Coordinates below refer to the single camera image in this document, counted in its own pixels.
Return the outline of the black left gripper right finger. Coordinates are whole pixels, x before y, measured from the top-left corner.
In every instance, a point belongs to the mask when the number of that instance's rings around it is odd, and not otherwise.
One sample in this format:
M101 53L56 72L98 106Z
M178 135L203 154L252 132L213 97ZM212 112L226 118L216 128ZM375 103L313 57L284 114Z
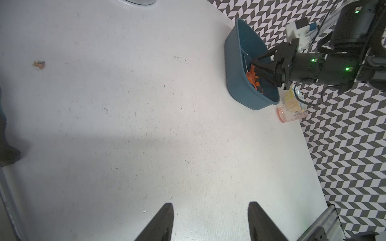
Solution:
M288 241L257 202L249 203L247 215L252 241Z

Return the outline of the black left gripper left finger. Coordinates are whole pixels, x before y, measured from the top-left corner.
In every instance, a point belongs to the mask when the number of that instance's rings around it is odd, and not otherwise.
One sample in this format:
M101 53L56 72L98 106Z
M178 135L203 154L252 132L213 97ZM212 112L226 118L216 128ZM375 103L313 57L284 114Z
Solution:
M173 204L165 203L135 241L170 241L173 222Z

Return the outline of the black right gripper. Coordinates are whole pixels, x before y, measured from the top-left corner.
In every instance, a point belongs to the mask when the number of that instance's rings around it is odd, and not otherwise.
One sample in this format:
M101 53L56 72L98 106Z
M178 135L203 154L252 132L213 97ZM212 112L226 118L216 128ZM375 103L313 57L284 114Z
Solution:
M323 53L300 53L299 38L290 42L280 43L263 54L252 58L251 66L258 77L265 79L273 87L282 87L289 90L293 82L315 83L325 62ZM280 73L272 72L270 69L262 68L263 64L278 63Z

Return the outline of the black orange collar screwdriver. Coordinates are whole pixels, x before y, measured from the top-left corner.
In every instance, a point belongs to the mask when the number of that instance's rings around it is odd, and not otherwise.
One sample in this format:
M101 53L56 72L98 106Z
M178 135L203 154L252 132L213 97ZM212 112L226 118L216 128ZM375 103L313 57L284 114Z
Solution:
M262 87L259 82L259 77L255 73L255 66L252 64L251 68L248 72L246 72L246 77L248 81L252 84L252 86L255 88L255 90L259 91L260 93L263 93Z

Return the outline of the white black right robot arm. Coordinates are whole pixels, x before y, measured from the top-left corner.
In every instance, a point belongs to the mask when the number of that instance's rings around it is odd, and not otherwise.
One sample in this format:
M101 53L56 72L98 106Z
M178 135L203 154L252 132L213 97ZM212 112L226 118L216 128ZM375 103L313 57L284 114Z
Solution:
M276 87L294 82L330 85L339 94L356 81L386 90L385 1L356 1L345 5L334 31L318 41L317 53L299 53L300 39L280 43L254 57L256 74Z

